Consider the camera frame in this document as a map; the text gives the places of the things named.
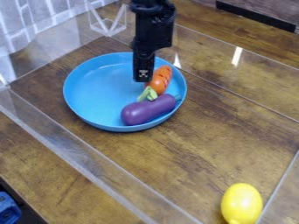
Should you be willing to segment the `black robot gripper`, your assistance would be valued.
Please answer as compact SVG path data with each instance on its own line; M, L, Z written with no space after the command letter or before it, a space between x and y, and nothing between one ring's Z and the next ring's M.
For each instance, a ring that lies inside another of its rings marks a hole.
M135 13L133 80L149 82L155 70L155 51L173 42L176 9L169 0L131 0Z

